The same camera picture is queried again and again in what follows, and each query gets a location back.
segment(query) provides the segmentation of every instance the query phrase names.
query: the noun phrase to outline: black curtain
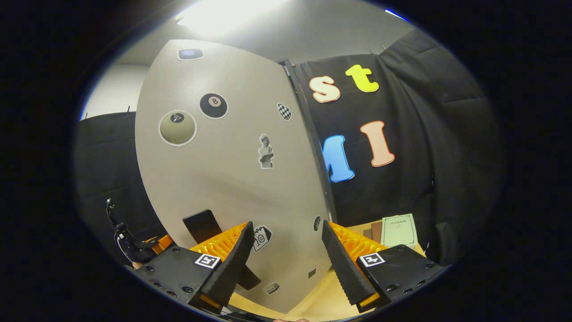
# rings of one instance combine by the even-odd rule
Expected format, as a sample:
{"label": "black curtain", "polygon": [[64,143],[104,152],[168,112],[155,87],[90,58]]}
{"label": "black curtain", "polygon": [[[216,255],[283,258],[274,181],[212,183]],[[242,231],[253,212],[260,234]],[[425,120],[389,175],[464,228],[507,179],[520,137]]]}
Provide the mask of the black curtain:
{"label": "black curtain", "polygon": [[[369,68],[379,89],[362,92],[347,69]],[[505,145],[477,81],[444,47],[413,30],[379,55],[325,58],[294,67],[320,143],[345,137],[355,177],[331,183],[339,223],[413,213],[427,255],[446,265],[478,237],[505,177]],[[339,99],[319,103],[310,79],[332,77]],[[372,167],[360,127],[381,120],[395,160]]]}
{"label": "black curtain", "polygon": [[166,235],[139,173],[135,112],[88,118],[79,123],[76,135],[73,164],[79,215],[113,258],[130,265],[105,213],[108,198],[115,204],[116,221],[125,222],[136,238]]}

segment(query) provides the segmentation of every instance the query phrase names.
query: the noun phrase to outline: orange letter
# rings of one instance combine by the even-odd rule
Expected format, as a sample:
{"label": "orange letter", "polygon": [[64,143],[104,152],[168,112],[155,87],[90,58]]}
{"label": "orange letter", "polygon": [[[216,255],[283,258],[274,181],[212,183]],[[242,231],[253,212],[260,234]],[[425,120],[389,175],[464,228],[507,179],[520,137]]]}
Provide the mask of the orange letter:
{"label": "orange letter", "polygon": [[375,92],[379,85],[377,82],[371,83],[366,75],[371,75],[369,68],[362,68],[360,65],[354,65],[348,69],[345,74],[351,76],[356,83],[357,88],[362,92]]}
{"label": "orange letter", "polygon": [[340,90],[333,84],[329,76],[314,77],[310,80],[310,88],[316,92],[313,97],[320,103],[335,101],[340,98]]}
{"label": "orange letter", "polygon": [[371,152],[374,155],[371,165],[374,167],[385,166],[395,160],[395,155],[390,152],[386,137],[383,135],[384,125],[382,121],[373,121],[359,128],[370,140]]}

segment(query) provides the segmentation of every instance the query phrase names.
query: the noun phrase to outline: black plastic piece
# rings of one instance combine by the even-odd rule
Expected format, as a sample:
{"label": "black plastic piece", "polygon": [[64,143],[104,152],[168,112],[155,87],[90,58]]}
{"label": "black plastic piece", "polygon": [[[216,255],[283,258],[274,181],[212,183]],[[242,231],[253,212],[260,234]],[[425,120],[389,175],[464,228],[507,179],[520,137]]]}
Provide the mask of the black plastic piece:
{"label": "black plastic piece", "polygon": [[210,209],[187,216],[182,219],[182,222],[197,244],[223,232]]}
{"label": "black plastic piece", "polygon": [[[194,215],[187,216],[182,219],[182,222],[197,244],[223,232],[220,229],[219,223],[216,221],[215,215],[210,209],[205,209]],[[245,290],[250,290],[260,282],[261,280],[245,266],[244,271],[239,277],[239,285]]]}
{"label": "black plastic piece", "polygon": [[198,252],[175,246],[161,252],[135,272],[166,294],[184,303],[195,304],[200,302],[198,290],[221,264],[219,260],[212,269],[195,264],[201,256]]}
{"label": "black plastic piece", "polygon": [[256,276],[252,271],[244,266],[242,273],[240,274],[238,284],[242,286],[245,290],[251,290],[256,285],[260,284],[262,281]]}
{"label": "black plastic piece", "polygon": [[406,245],[382,250],[377,255],[379,257],[370,256],[372,260],[368,265],[371,266],[367,266],[364,256],[357,258],[357,264],[380,296],[388,301],[411,293],[443,269]]}
{"label": "black plastic piece", "polygon": [[373,295],[375,289],[349,257],[327,220],[322,228],[322,242],[349,303],[354,305]]}
{"label": "black plastic piece", "polygon": [[215,270],[202,287],[201,292],[222,306],[228,305],[232,292],[250,256],[253,244],[254,228],[252,227],[252,222],[249,221],[243,228],[231,253],[228,254],[228,257],[219,268]]}
{"label": "black plastic piece", "polygon": [[295,65],[293,65],[290,60],[279,61],[278,64],[284,67],[286,75],[290,80],[292,90],[296,96],[296,101],[298,102],[298,106],[300,107],[300,111],[302,113],[302,119],[304,120],[304,125],[306,126],[306,132],[308,133],[308,138],[310,139],[312,149],[314,150],[313,154],[315,157],[316,167],[319,169],[321,174],[320,183],[324,191],[324,198],[328,206],[328,211],[331,214],[331,221],[337,223],[336,207],[333,202],[332,186],[329,182],[328,169],[325,167],[320,138],[318,137],[316,126],[312,120],[312,114],[310,113],[308,102],[306,100],[306,96],[304,95],[304,90],[302,89],[300,80],[294,71],[293,67]]}
{"label": "black plastic piece", "polygon": [[120,251],[127,256],[130,261],[137,261],[143,264],[155,258],[155,253],[152,247],[159,243],[159,237],[154,237],[148,241],[139,241],[131,235],[124,222],[117,222],[113,217],[112,209],[115,208],[111,198],[108,198],[105,203],[105,211],[108,216],[109,222],[115,231],[114,240]]}

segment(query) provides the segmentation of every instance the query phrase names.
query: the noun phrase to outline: white ceiling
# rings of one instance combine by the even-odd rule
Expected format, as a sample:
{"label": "white ceiling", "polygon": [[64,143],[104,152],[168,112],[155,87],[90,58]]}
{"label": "white ceiling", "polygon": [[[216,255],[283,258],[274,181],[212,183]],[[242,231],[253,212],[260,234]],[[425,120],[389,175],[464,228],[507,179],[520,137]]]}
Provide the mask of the white ceiling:
{"label": "white ceiling", "polygon": [[173,18],[128,49],[116,64],[150,66],[171,39],[218,42],[294,63],[369,50],[380,53],[382,45],[389,47],[414,29],[385,9],[358,0],[289,0],[230,33],[210,38],[193,34]]}

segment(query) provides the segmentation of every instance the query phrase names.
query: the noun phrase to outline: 8 ball sticker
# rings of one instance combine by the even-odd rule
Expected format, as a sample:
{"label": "8 ball sticker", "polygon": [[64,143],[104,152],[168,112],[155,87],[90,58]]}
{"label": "8 ball sticker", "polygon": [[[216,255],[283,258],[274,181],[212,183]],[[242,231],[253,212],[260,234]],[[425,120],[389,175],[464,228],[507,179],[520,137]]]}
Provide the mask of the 8 ball sticker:
{"label": "8 ball sticker", "polygon": [[199,102],[199,106],[203,114],[211,119],[220,119],[228,112],[227,101],[215,93],[209,93],[203,96]]}
{"label": "8 ball sticker", "polygon": [[252,246],[254,251],[258,252],[262,247],[266,246],[270,238],[272,238],[272,232],[264,225],[258,226],[254,230],[254,245]]}
{"label": "8 ball sticker", "polygon": [[366,267],[375,266],[386,262],[378,253],[360,256],[359,259]]}

